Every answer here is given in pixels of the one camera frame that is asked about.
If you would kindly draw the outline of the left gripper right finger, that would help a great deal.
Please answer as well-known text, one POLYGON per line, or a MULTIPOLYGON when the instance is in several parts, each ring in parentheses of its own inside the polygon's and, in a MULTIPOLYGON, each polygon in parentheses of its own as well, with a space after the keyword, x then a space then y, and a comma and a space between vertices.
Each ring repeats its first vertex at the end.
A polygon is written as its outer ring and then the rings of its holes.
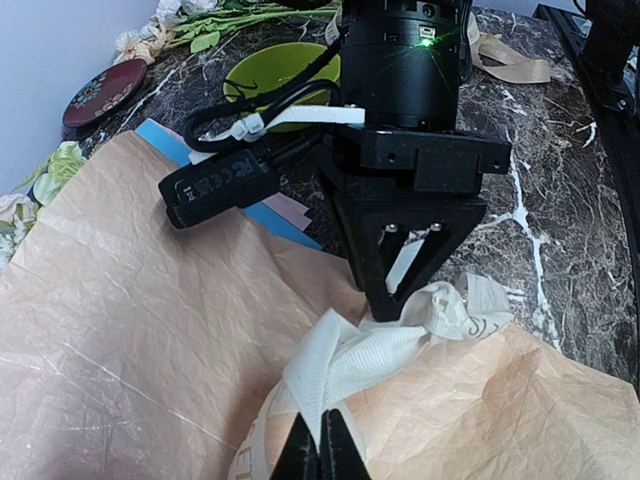
POLYGON ((322 418, 319 478, 322 480, 369 480, 370 475, 342 413, 328 410, 322 418))

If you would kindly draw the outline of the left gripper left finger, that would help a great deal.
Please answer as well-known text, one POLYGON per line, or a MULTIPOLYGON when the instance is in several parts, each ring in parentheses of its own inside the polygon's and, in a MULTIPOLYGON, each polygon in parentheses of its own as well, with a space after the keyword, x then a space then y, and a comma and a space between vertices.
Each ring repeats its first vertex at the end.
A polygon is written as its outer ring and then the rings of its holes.
POLYGON ((315 442, 300 414, 293 422, 271 480, 317 480, 320 465, 315 442))

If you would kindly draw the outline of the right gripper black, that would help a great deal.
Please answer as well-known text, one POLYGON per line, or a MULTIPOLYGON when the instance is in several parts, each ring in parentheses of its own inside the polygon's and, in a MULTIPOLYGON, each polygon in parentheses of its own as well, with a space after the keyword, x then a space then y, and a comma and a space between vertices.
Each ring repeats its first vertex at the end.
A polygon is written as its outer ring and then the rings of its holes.
POLYGON ((395 321, 487 210, 483 177, 504 175, 512 145, 466 132, 340 126, 324 135, 319 168, 357 287, 373 319, 395 321), (427 237, 396 287, 387 277, 409 234, 427 237))

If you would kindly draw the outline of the beige pink wrapping paper sheet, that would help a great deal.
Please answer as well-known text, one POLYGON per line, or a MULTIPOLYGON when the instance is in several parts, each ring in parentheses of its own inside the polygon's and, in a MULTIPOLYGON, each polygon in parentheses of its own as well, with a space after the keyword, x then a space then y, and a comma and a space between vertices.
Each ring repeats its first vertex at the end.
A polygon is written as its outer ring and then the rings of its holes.
MULTIPOLYGON (((1 276, 5 479, 230 479, 347 264, 230 211, 170 229, 170 162, 127 132, 38 216, 1 276)), ((425 348, 348 401, 370 479, 635 479, 633 387, 514 325, 425 348)))

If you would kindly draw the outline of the brown twine ribbon bundle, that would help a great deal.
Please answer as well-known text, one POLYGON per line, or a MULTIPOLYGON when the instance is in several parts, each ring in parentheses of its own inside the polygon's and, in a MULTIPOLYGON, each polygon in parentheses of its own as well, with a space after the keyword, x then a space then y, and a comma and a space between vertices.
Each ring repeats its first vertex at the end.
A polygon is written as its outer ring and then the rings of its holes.
POLYGON ((545 84, 566 80, 566 75, 554 70, 549 61, 526 57, 503 43, 500 35, 481 32, 473 13, 468 20, 467 36, 473 66, 502 82, 545 84))

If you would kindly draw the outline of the pile of fake flowers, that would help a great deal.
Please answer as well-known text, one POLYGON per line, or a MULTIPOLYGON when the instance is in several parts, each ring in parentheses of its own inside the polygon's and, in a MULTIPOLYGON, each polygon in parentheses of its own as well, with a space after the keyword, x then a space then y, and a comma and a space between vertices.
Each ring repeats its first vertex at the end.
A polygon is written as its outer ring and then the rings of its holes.
POLYGON ((160 1, 139 30, 115 41, 115 65, 139 59, 153 64, 164 51, 186 45, 191 53, 217 46, 221 39, 276 19, 332 17, 339 1, 160 1))

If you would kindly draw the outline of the green leafy fake flower bunch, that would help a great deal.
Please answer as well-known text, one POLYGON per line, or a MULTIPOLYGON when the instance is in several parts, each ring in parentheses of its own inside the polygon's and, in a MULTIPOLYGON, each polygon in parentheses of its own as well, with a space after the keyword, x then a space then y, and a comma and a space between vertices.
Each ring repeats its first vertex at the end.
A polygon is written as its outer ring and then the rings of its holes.
POLYGON ((48 206, 87 162, 77 141, 63 141, 18 189, 28 194, 1 196, 1 271, 36 224, 39 211, 48 206))

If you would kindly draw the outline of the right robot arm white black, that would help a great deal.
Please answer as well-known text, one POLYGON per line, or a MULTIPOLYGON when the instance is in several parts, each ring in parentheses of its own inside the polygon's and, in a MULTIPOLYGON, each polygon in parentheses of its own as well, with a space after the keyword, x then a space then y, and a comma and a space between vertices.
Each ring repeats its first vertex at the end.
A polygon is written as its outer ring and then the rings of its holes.
POLYGON ((483 219, 483 177, 511 146, 456 128, 470 69, 467 1, 347 1, 340 90, 360 124, 317 146, 318 178, 372 317, 398 319, 483 219))

